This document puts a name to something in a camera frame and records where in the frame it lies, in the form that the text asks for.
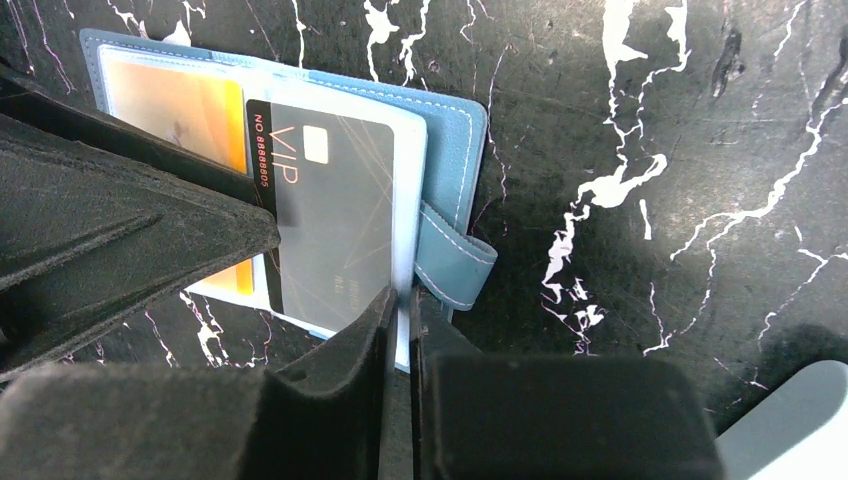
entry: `blue card holder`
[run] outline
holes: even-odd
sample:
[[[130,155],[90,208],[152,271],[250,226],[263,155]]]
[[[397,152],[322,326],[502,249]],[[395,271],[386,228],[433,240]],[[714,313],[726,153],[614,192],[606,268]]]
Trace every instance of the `blue card holder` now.
[[[80,31],[98,108],[106,109],[106,92],[98,49],[102,45],[151,56],[192,59],[219,67],[242,67],[276,77],[297,79],[374,99],[421,116],[427,123],[418,250],[415,273],[453,309],[474,305],[497,259],[497,252],[467,232],[486,133],[486,111],[471,100],[370,80],[304,70],[244,55],[214,52],[93,29]]]

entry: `black marble surface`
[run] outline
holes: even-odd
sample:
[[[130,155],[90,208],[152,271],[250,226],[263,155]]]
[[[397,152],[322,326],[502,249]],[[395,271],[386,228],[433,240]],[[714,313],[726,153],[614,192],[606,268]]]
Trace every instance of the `black marble surface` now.
[[[366,6],[397,27],[384,43]],[[721,432],[803,366],[848,360],[846,19],[813,0],[6,0],[0,56],[93,105],[80,28],[185,28],[486,105],[473,234],[500,259],[455,325],[485,351],[673,362]],[[316,344],[193,302],[199,316],[174,298],[73,360],[281,366]]]

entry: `credit card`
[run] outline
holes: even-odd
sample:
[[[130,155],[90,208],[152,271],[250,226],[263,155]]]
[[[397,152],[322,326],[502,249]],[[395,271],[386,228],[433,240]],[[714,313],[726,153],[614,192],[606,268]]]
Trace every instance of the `credit card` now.
[[[280,230],[271,306],[339,331],[391,283],[394,131],[264,100],[246,111],[259,198]]]
[[[109,55],[104,55],[102,69],[111,115],[239,173],[247,173],[244,103],[237,82],[127,62]],[[251,260],[199,284],[250,295],[254,290]]]

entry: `wallet strap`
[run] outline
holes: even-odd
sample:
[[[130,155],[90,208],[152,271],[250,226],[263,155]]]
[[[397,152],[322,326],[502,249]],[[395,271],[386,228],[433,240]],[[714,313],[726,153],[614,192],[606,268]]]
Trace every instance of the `wallet strap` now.
[[[415,273],[439,300],[457,310],[470,310],[497,258],[494,248],[457,232],[421,202]]]

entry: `white stitching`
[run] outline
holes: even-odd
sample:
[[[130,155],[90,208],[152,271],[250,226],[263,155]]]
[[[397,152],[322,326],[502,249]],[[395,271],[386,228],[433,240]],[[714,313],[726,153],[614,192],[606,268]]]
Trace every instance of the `white stitching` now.
[[[138,45],[128,45],[126,43],[120,43],[120,42],[115,42],[115,41],[112,41],[112,40],[104,40],[104,39],[94,38],[94,37],[86,38],[86,43],[88,43],[91,40],[97,40],[100,43],[108,43],[109,45],[115,45],[116,47],[129,48],[129,49],[132,49],[132,50],[144,50],[145,52],[161,53],[162,55],[168,55],[168,56],[171,56],[171,57],[180,57],[180,58],[185,58],[187,60],[201,60],[201,61],[211,60],[213,62],[221,63],[221,64],[224,64],[224,65],[230,65],[230,66],[234,66],[234,67],[238,66],[234,63],[227,63],[227,62],[224,62],[224,61],[219,60],[219,59],[190,57],[188,55],[182,55],[182,54],[174,53],[174,52],[166,52],[164,50],[157,50],[155,48],[139,47]]]
[[[421,275],[422,277],[424,277],[424,280],[426,280],[427,283],[430,284],[429,285],[430,288],[439,292],[439,294],[441,296],[447,298],[448,300],[455,303],[456,305],[461,305],[463,307],[470,307],[470,306],[474,305],[473,303],[463,303],[463,302],[460,302],[459,300],[455,300],[455,299],[451,298],[447,293],[439,290],[439,287],[436,286],[436,282],[434,282],[433,279],[431,279],[430,277],[427,276],[427,273],[424,272],[424,269],[421,268],[421,265],[418,265],[418,262],[415,262],[415,267],[416,267],[415,269],[418,271],[418,274]]]
[[[444,231],[444,230],[442,230],[441,228],[439,228],[439,226],[438,226],[438,225],[436,225],[436,222],[434,222],[434,221],[433,221],[433,219],[432,219],[432,218],[430,218],[430,216],[429,216],[429,215],[427,215],[426,213],[424,213],[424,210],[421,210],[421,215],[424,215],[424,218],[426,218],[427,220],[429,220],[429,221],[430,221],[430,223],[431,223],[431,224],[433,224],[433,226],[434,226],[434,227],[436,227],[436,230],[438,230],[439,232],[441,232],[441,234],[442,234],[442,235],[444,235],[444,237],[445,237],[445,238],[447,238],[447,239],[448,239],[448,241],[449,241],[449,242],[451,242],[451,243],[453,244],[453,246],[454,246],[454,247],[456,247],[456,248],[458,248],[458,249],[459,249],[462,253],[464,253],[464,254],[468,255],[469,257],[473,258],[474,260],[477,260],[478,262],[482,263],[483,265],[494,265],[494,262],[487,262],[486,260],[483,260],[482,258],[478,258],[478,257],[477,257],[477,256],[475,256],[473,253],[471,253],[471,252],[469,252],[468,250],[466,250],[466,249],[462,248],[462,246],[460,246],[460,245],[459,245],[458,243],[456,243],[456,242],[455,242],[452,238],[450,238],[450,236],[449,236],[447,233],[445,233],[445,231]]]
[[[368,89],[358,88],[358,87],[348,87],[348,86],[345,86],[345,85],[338,85],[338,84],[335,84],[335,83],[323,82],[321,80],[312,80],[312,81],[315,82],[315,83],[318,83],[320,85],[325,85],[325,86],[335,87],[335,88],[341,88],[341,89],[344,89],[344,90],[352,90],[352,91],[355,91],[355,92],[366,92],[366,93],[371,93],[373,95],[379,95],[381,97],[389,97],[389,98],[394,98],[394,99],[397,99],[397,100],[404,100],[404,101],[412,102],[412,103],[430,105],[430,106],[433,106],[433,107],[448,108],[450,110],[453,110],[455,112],[460,112],[463,115],[465,115],[465,118],[468,119],[468,127],[469,127],[469,129],[468,129],[469,130],[468,131],[468,146],[465,148],[465,164],[462,167],[462,183],[460,183],[460,185],[459,185],[459,198],[457,199],[457,202],[456,202],[456,213],[454,214],[454,217],[453,217],[453,228],[456,228],[456,224],[459,223],[459,208],[462,205],[462,193],[465,191],[465,179],[468,176],[468,161],[471,157],[471,130],[474,129],[474,122],[471,119],[471,115],[461,108],[452,107],[450,105],[442,105],[441,103],[427,102],[427,101],[422,102],[421,100],[416,100],[414,98],[401,97],[399,95],[394,95],[394,94],[385,93],[385,92],[378,92],[376,90],[368,90]]]

